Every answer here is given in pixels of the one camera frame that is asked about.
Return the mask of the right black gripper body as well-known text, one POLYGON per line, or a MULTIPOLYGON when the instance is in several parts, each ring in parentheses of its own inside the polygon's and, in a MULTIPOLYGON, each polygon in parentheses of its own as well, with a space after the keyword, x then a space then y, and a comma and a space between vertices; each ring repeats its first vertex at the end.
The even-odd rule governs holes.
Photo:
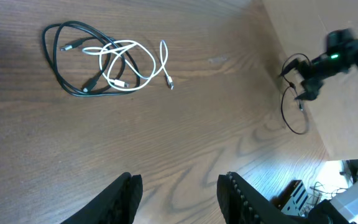
POLYGON ((319 90, 323 86, 321 79, 321 65, 323 59, 312 61, 297 59, 296 70, 302 77, 301 86, 304 90, 319 90))

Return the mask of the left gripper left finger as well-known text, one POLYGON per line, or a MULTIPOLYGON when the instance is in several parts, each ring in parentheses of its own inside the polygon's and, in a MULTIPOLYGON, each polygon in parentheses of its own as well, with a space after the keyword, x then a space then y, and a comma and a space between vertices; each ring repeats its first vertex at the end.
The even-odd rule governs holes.
POLYGON ((132 224, 142 194, 142 176, 125 172, 62 224, 132 224))

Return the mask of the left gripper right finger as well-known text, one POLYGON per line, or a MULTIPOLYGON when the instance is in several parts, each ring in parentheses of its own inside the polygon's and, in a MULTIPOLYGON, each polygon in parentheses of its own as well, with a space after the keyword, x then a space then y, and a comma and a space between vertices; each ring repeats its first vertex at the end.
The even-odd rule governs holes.
POLYGON ((227 224, 291 224, 294 222, 236 172, 228 172, 218 177, 216 195, 227 224))

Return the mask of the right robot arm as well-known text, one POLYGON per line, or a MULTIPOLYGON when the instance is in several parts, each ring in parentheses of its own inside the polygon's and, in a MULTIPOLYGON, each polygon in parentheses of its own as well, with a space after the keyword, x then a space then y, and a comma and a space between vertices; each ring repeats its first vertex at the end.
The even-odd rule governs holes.
POLYGON ((347 73, 353 66, 358 67, 358 38, 351 29, 330 32, 326 36, 326 51, 310 60, 294 59, 282 67, 281 77, 295 69, 303 78, 301 86, 304 92, 297 100, 313 101, 317 99, 323 80, 338 73, 347 73))

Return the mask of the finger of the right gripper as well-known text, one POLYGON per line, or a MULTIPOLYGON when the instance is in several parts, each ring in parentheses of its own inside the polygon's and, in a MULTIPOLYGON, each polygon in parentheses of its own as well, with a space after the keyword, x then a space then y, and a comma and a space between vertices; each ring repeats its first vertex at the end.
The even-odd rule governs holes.
POLYGON ((298 95, 296 100, 313 101, 317 99, 321 85, 306 85, 304 86, 304 92, 298 95))
POLYGON ((283 65, 282 71, 280 73, 281 77, 284 77, 287 73, 289 73, 291 70, 295 69, 299 65, 300 61, 296 58, 293 59, 290 63, 287 65, 283 65))

